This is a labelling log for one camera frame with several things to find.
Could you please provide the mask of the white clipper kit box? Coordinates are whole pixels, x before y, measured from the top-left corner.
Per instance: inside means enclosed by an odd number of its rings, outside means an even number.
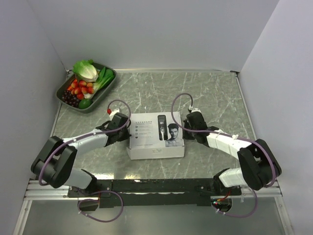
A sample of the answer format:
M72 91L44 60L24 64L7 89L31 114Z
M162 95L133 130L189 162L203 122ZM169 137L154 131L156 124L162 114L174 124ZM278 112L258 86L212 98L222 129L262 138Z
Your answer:
M185 144L179 112L131 115L127 153L131 160L182 158Z

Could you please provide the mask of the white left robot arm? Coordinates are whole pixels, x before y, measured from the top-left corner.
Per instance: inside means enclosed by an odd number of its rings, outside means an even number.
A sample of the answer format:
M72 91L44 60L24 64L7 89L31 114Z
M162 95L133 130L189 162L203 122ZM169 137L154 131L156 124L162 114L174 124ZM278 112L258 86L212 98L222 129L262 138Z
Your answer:
M75 158L129 139L130 124L128 116L117 112L110 115L110 120L88 133L64 139L52 136L32 163L31 172L38 176L42 186L71 186L78 188L86 197L93 196L99 189L97 178L84 169L74 168Z

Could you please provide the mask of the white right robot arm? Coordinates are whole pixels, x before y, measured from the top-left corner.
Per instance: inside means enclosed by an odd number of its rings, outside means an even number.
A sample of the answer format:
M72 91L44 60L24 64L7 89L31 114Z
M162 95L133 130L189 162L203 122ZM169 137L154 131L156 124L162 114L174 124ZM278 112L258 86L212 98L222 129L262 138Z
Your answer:
M215 126L209 127L200 111L192 111L186 116L183 138L196 140L239 161L239 168L224 169L213 177L213 188L219 195L225 195L230 188L237 186L260 190L282 173L278 161L264 140L250 141L227 134Z

